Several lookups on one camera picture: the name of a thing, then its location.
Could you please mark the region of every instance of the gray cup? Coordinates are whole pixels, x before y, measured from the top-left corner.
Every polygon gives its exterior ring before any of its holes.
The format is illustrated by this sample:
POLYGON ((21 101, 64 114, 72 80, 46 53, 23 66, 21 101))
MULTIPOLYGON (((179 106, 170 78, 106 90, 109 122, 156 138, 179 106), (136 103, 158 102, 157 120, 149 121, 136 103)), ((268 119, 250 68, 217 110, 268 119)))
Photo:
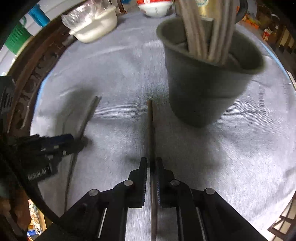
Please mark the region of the gray cup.
MULTIPOLYGON (((203 25, 210 40, 207 22, 203 25)), ((164 44, 170 106, 179 119, 192 126, 215 122, 244 92, 252 76, 264 69, 260 51, 238 31, 233 34, 224 67, 189 54, 181 18, 162 22, 157 36, 164 44)))

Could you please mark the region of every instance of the red band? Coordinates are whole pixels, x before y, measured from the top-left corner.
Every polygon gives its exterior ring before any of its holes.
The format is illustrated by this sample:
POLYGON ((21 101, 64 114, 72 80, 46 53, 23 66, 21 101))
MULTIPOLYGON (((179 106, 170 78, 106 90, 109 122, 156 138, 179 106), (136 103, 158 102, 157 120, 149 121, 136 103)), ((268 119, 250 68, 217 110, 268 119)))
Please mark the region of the red band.
POLYGON ((137 4, 145 4, 145 3, 152 3, 152 2, 170 2, 171 0, 137 0, 137 4))

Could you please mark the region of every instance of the gray tablecloth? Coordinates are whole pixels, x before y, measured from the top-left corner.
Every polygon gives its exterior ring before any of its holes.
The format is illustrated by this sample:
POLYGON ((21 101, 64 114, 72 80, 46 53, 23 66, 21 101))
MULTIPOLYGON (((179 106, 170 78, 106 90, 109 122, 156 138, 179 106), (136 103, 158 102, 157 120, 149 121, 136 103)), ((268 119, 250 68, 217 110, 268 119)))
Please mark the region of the gray tablecloth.
MULTIPOLYGON (((78 155, 70 207, 92 188, 104 191, 127 179, 148 156, 146 101, 152 99, 156 156, 165 168, 191 188, 214 188, 257 230, 267 229, 295 192, 293 86, 272 52, 237 26, 261 50, 265 71, 214 124, 198 129, 182 123, 168 102, 164 50, 156 36, 163 20, 128 14, 100 40, 70 46, 40 93, 31 134, 76 135, 92 97, 102 97, 85 129, 89 145, 78 155)), ((69 159, 39 184, 58 215, 64 212, 69 159)), ((160 211, 158 237, 178 239, 174 210, 160 211)), ((147 185, 145 207, 128 211, 126 240, 149 238, 147 185)))

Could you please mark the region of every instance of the blue cylinder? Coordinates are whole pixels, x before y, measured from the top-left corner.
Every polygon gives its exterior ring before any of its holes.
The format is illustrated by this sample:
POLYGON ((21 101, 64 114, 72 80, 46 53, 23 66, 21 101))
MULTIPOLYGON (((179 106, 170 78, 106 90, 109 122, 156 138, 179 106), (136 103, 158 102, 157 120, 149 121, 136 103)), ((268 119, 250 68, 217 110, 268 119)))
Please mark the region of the blue cylinder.
POLYGON ((49 18, 45 15, 45 13, 40 9, 40 6, 36 4, 30 11, 30 16, 34 19, 34 21, 40 26, 45 27, 49 22, 49 18))

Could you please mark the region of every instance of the clear plastic wrap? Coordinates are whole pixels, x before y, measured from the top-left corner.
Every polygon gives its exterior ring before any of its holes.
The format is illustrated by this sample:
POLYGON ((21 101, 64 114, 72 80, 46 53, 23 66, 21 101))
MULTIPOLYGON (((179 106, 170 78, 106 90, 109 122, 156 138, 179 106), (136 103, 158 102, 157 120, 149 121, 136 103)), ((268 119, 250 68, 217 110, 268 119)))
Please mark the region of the clear plastic wrap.
POLYGON ((63 24, 76 30, 89 25, 95 18, 110 6, 108 0, 89 0, 73 9, 67 15, 62 15, 63 24))

